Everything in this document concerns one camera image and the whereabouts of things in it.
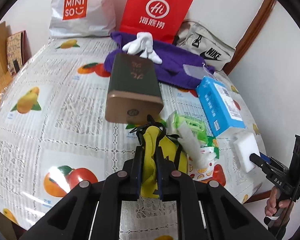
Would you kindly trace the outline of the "person right hand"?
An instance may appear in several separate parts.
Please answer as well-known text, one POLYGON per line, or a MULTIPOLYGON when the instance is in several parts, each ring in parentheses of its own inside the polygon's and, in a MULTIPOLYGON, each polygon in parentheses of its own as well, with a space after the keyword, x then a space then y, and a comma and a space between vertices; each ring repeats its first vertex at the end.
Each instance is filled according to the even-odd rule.
POLYGON ((278 191, 278 188, 275 186, 271 189, 270 197, 267 200, 266 206, 264 208, 264 213, 267 217, 272 217, 273 215, 275 215, 278 209, 283 209, 282 214, 284 215, 285 213, 288 213, 287 216, 289 216, 292 211, 294 203, 291 203, 290 199, 285 199, 277 203, 276 197, 279 194, 278 191))

